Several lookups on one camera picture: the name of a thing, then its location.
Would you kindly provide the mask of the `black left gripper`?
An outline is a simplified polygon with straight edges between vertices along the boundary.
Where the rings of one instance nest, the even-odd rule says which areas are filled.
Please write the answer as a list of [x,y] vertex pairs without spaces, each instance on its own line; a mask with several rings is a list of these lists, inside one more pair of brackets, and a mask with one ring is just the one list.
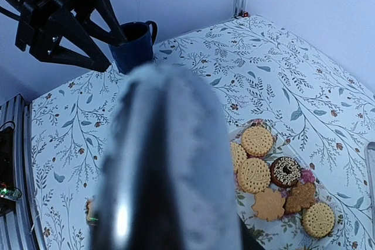
[[[106,71],[110,62],[91,37],[116,47],[127,42],[110,0],[78,0],[75,16],[59,0],[15,0],[15,8],[20,12],[15,45],[22,51],[29,46],[29,53],[42,62]],[[94,11],[109,31],[91,20]],[[61,46],[62,37],[84,54]]]

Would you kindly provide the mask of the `floral cookie tray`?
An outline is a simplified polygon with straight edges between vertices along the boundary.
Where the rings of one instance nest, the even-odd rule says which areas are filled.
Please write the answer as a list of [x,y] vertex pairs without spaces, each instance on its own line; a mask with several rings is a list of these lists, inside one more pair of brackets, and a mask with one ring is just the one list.
[[[245,233],[255,242],[245,249],[326,249],[343,231],[343,210],[304,160],[281,134],[260,119],[248,121],[229,133],[236,178],[237,213]],[[270,166],[279,157],[291,157],[301,166],[294,187],[271,182]],[[326,203],[335,213],[335,225],[323,238],[310,236],[302,225],[304,212]]]

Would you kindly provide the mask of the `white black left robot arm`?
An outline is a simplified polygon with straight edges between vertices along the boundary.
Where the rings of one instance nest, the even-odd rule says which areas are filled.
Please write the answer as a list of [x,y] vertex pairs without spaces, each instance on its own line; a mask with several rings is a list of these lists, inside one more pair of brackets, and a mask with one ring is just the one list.
[[110,61],[96,45],[127,42],[110,0],[6,0],[19,14],[16,46],[37,60],[105,72]]

